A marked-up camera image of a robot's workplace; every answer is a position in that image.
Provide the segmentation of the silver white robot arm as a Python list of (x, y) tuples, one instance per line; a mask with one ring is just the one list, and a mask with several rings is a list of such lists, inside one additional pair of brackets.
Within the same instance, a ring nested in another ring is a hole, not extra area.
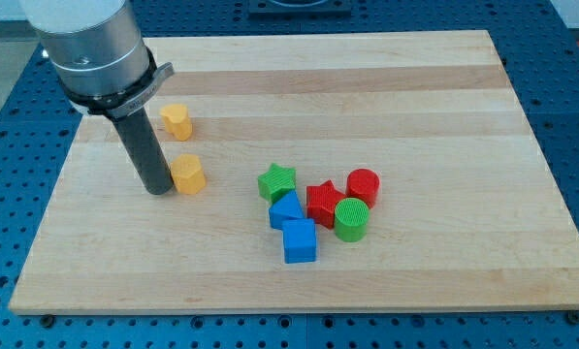
[(70, 103), (109, 120), (146, 191), (174, 186), (145, 104), (174, 74), (144, 42), (127, 0), (20, 0)]

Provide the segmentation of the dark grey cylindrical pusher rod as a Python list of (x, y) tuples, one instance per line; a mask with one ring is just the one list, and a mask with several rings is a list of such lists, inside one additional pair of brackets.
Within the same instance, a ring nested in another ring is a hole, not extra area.
[(163, 195), (173, 188), (170, 168), (144, 109), (110, 118), (146, 191)]

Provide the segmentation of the dark robot base mount plate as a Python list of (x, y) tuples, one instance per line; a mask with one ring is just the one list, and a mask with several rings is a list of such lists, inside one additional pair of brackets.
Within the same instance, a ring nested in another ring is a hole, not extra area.
[(352, 0), (249, 0), (249, 17), (349, 15)]

